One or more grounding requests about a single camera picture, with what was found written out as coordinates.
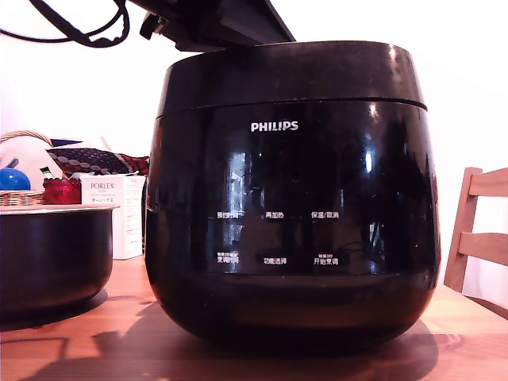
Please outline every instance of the patterned fabric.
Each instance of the patterned fabric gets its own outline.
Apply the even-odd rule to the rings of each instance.
[[[96,148],[51,148],[47,151],[68,177],[75,172],[116,175],[139,171],[140,175],[148,174],[148,156],[131,157]]]

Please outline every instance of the black rice cooker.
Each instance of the black rice cooker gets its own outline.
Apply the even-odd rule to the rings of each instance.
[[[351,352],[406,331],[441,260],[426,110],[391,44],[265,44],[171,66],[145,256],[167,314],[276,351]]]

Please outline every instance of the wicker basket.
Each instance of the wicker basket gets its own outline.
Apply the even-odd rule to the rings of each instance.
[[[12,133],[4,133],[0,136],[0,144],[15,137],[36,137],[53,147],[49,138],[41,133],[35,133],[33,131],[13,131]],[[0,190],[0,206],[40,205],[42,204],[43,193],[44,192],[37,192],[34,190]]]
[[[34,190],[0,190],[0,206],[40,205],[42,194]]]

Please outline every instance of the black pot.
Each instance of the black pot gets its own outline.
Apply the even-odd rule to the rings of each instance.
[[[0,320],[83,302],[108,281],[115,206],[44,205],[0,211]]]
[[[441,260],[410,54],[315,42],[169,68],[146,264],[167,314],[222,344],[353,351],[419,318]]]

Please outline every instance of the blue ball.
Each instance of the blue ball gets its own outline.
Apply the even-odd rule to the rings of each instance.
[[[29,191],[27,175],[15,168],[0,169],[0,191]]]

